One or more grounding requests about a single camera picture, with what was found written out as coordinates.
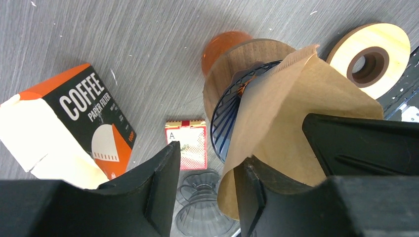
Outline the coffee paper filter box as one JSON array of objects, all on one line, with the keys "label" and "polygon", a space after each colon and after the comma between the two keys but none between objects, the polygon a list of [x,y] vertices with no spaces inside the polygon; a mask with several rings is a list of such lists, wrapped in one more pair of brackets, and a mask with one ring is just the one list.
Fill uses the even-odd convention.
[{"label": "coffee paper filter box", "polygon": [[3,102],[0,139],[36,178],[96,189],[126,172],[136,132],[86,63]]}]

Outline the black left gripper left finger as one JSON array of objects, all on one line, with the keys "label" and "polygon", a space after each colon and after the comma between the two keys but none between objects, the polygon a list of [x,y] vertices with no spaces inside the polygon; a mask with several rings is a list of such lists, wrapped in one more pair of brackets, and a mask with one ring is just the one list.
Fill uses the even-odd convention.
[{"label": "black left gripper left finger", "polygon": [[2,180],[3,237],[168,237],[180,143],[97,189],[61,180]]}]

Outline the amber glass carafe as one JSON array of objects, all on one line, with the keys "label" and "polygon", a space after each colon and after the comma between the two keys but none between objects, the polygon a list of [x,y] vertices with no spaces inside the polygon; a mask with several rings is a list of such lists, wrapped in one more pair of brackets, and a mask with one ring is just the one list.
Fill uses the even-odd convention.
[{"label": "amber glass carafe", "polygon": [[241,31],[228,31],[213,37],[205,46],[201,56],[201,69],[204,77],[208,75],[211,67],[222,54],[230,48],[252,39],[251,35]]}]

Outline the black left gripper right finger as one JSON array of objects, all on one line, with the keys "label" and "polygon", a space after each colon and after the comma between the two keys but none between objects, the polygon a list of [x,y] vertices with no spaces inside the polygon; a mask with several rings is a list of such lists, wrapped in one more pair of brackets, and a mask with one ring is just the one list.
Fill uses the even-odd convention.
[{"label": "black left gripper right finger", "polygon": [[244,237],[416,237],[416,176],[333,176],[299,183],[257,158],[234,169]]}]

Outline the dark smoky glass dripper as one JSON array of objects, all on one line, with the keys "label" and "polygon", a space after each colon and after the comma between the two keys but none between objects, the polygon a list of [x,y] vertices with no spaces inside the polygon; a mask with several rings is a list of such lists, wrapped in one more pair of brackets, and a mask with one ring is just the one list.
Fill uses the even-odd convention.
[{"label": "dark smoky glass dripper", "polygon": [[214,170],[187,174],[177,189],[176,200],[182,206],[175,226],[186,237],[235,237],[239,222],[221,212],[217,202],[220,176]]}]

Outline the blue ribbed dripper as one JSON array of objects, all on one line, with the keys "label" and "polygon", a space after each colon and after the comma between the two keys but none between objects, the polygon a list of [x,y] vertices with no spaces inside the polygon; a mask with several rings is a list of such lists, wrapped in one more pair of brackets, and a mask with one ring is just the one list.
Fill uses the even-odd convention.
[{"label": "blue ribbed dripper", "polygon": [[216,104],[210,120],[210,140],[215,154],[225,163],[237,118],[242,93],[247,82],[279,65],[282,61],[257,62],[250,69],[237,72]]}]

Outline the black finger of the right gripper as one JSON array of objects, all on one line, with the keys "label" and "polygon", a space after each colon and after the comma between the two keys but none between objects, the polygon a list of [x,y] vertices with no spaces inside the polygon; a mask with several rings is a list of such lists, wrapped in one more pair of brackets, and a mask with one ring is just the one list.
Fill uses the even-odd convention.
[{"label": "black finger of the right gripper", "polygon": [[310,113],[302,131],[326,176],[419,174],[418,123]]}]

